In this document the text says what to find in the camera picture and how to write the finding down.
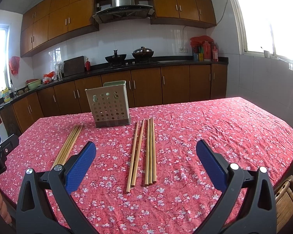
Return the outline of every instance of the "wall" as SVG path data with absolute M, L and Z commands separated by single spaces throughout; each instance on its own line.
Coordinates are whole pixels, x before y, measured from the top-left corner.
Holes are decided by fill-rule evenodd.
M 154 56 L 192 55 L 190 38 L 206 35 L 206 30 L 194 27 L 184 29 L 184 48 L 188 53 L 179 53 L 182 46 L 183 26 L 151 25 L 150 19 L 134 19 L 101 24 L 100 31 L 76 37 L 57 44 L 32 57 L 34 77 L 54 70 L 54 61 L 49 53 L 60 48 L 61 59 L 65 61 L 78 56 L 89 58 L 91 65 L 106 63 L 105 57 L 127 54 L 133 59 L 132 52 L 141 46 L 151 48 Z
M 23 18 L 22 14 L 0 10 L 0 24 L 5 24 L 10 26 L 9 48 L 8 48 L 9 59 L 12 56 L 20 57 L 20 38 L 21 38 L 22 18 Z M 12 79 L 14 86 L 17 87 L 18 89 L 25 87 L 26 80 L 34 78 L 31 57 L 21 58 L 18 75 L 14 76 L 10 73 L 10 78 Z
M 216 21 L 226 0 L 212 0 Z M 293 128 L 293 68 L 280 60 L 240 55 L 237 25 L 230 0 L 219 25 L 207 29 L 219 46 L 221 56 L 229 57 L 227 97 L 241 96 Z

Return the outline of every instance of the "wooden chair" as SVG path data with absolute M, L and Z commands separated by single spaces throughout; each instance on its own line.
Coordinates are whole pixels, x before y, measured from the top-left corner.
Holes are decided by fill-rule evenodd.
M 275 189 L 277 204 L 277 232 L 293 215 L 293 176 L 289 176 L 283 184 Z

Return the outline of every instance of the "backsplash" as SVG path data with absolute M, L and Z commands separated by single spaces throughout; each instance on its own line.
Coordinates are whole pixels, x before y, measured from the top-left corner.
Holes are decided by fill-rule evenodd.
M 85 34 L 44 50 L 32 57 L 35 78 L 54 70 L 57 61 L 65 61 L 78 56 L 89 58 L 91 65 L 105 63 L 105 57 L 127 54 L 133 59 L 132 52 L 141 46 L 151 48 L 154 56 L 192 55 L 190 38 L 206 35 L 201 28 L 176 25 L 151 25 L 150 19 L 134 19 L 101 24 L 100 31 Z M 179 53 L 179 48 L 188 53 Z

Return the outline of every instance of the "tablecloth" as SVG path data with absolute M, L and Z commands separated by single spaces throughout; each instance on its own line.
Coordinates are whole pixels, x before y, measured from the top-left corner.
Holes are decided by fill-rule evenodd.
M 95 128 L 91 113 L 39 119 L 8 156 L 0 188 L 17 202 L 26 169 L 50 170 L 72 128 L 83 124 L 71 155 L 88 141 L 95 143 L 97 154 L 72 197 L 91 224 L 102 234 L 192 233 L 221 195 L 196 156 L 197 141 L 204 139 L 228 162 L 244 169 L 267 167 L 273 185 L 293 161 L 293 129 L 239 97 L 132 108 L 130 115 L 128 126 L 101 129 Z M 126 194 L 135 124 L 148 117 L 155 117 L 157 183 L 143 187 L 145 126 L 137 185 Z M 59 222 L 66 225 L 52 192 L 47 194 Z

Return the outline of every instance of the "range hood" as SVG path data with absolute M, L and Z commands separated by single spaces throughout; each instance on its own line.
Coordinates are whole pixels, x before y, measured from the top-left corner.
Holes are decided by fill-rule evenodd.
M 147 18 L 154 13 L 149 5 L 135 5 L 135 0 L 112 0 L 111 8 L 98 11 L 93 18 L 99 24 L 119 20 Z

